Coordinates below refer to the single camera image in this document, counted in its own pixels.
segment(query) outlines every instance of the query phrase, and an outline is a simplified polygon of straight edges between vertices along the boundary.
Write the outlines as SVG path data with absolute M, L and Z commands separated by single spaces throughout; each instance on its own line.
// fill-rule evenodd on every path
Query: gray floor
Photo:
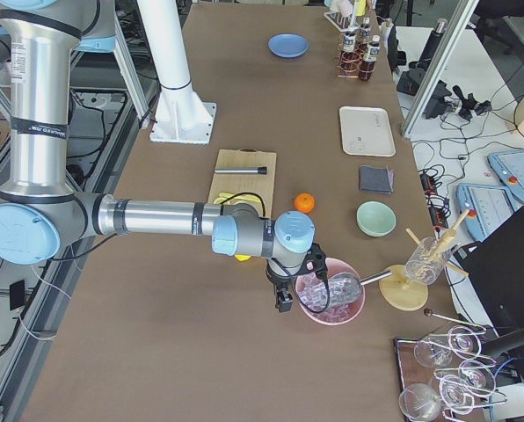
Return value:
M 458 0 L 435 0 L 430 4 L 430 0 L 414 0 L 412 15 L 413 26 L 431 27 L 434 26 L 438 18 L 450 19 L 454 13 Z M 396 25 L 406 25 L 407 19 L 407 1 L 396 0 L 391 8 L 391 17 L 397 18 Z M 475 22 L 477 18 L 472 17 L 471 21 Z M 512 31 L 504 22 L 497 22 L 502 33 L 508 34 L 513 40 Z M 508 88 L 512 94 L 518 98 L 524 95 L 524 51 L 522 46 L 514 53 L 506 55 L 506 47 L 497 41 L 485 38 L 484 47 L 492 58 L 500 75 L 507 81 Z

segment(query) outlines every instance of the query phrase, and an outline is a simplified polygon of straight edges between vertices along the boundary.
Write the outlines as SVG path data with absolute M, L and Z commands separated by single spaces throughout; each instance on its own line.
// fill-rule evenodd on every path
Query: office chair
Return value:
M 488 36 L 508 47 L 505 54 L 510 54 L 513 45 L 499 34 L 498 28 L 490 26 L 488 19 L 503 18 L 504 16 L 524 16 L 524 0 L 480 0 L 475 8 L 479 20 L 475 33 L 481 42 Z

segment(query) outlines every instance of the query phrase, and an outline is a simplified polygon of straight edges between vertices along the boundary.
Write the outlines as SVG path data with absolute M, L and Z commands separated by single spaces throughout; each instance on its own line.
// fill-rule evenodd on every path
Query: computer monitor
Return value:
M 499 335 L 524 327 L 524 207 L 470 252 L 455 256 Z M 524 346 L 510 352 L 524 379 Z

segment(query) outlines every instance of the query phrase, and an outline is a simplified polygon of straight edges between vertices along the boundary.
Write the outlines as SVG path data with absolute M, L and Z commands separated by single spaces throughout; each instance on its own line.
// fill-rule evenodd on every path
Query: cutting board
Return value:
M 272 215 L 273 181 L 276 173 L 275 152 L 244 151 L 221 149 L 217 157 L 215 168 L 227 167 L 267 167 L 267 174 L 215 174 L 211 181 L 211 189 L 207 202 L 214 203 L 220 193 L 254 192 L 262 197 L 266 206 L 266 217 Z M 262 216 L 262 207 L 259 203 L 246 201 L 258 210 Z

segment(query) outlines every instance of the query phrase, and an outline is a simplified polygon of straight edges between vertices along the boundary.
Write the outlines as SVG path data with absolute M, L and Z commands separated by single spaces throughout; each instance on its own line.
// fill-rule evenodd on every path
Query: brown table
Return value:
M 141 133 L 117 197 L 205 200 L 219 149 L 278 154 L 273 218 L 302 191 L 328 256 L 362 276 L 403 263 L 412 227 L 432 228 L 385 55 L 370 82 L 336 77 L 338 32 L 324 9 L 196 4 L 185 27 L 194 89 L 218 105 L 208 146 L 158 144 Z M 273 56 L 276 33 L 299 33 L 309 51 Z M 342 152 L 338 109 L 380 106 L 397 154 Z M 361 164 L 388 165 L 395 193 L 358 189 Z M 386 237 L 364 235 L 355 210 L 381 200 L 397 214 Z M 93 252 L 23 420 L 398 421 L 392 339 L 421 337 L 439 321 L 389 306 L 367 287 L 362 313 L 327 327 L 298 306 L 274 308 L 265 262 L 238 263 L 211 252 L 209 237 L 130 235 Z M 428 306 L 452 314 L 448 286 L 430 287 Z

